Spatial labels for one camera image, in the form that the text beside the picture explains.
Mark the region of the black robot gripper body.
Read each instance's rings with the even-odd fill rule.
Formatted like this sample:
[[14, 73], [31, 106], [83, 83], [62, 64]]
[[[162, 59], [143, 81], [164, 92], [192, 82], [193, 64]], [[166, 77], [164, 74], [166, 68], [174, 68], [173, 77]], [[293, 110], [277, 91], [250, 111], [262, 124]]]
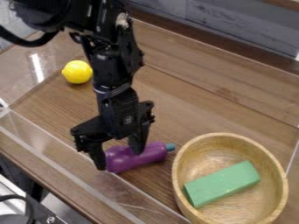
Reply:
[[139, 123], [155, 122], [153, 101], [139, 101], [130, 87], [121, 94], [106, 97], [98, 94], [99, 115], [71, 129], [79, 151], [89, 152], [91, 142], [129, 138], [129, 129]]

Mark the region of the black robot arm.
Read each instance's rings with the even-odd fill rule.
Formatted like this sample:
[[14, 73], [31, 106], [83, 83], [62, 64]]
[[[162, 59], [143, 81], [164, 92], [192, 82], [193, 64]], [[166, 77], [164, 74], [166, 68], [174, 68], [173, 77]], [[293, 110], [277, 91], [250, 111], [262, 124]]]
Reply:
[[70, 133], [77, 149], [90, 154], [95, 166], [103, 171], [107, 169], [103, 143], [126, 138], [133, 152], [142, 154], [155, 122], [155, 103], [141, 101], [133, 88], [135, 74], [146, 63], [127, 4], [123, 0], [6, 1], [10, 10], [43, 35], [27, 40], [0, 25], [0, 38], [23, 47], [39, 47], [59, 32], [67, 32], [82, 45], [93, 68], [98, 116], [75, 126]]

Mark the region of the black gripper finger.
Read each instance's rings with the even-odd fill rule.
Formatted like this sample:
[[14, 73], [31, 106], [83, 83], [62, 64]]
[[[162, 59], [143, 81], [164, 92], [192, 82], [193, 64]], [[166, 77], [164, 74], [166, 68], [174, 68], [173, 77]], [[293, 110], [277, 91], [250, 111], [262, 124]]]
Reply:
[[142, 122], [129, 129], [129, 146], [137, 155], [141, 155], [146, 150], [150, 127], [150, 122]]
[[103, 151], [102, 143], [91, 142], [89, 144], [89, 154], [101, 171], [107, 169], [106, 152]]

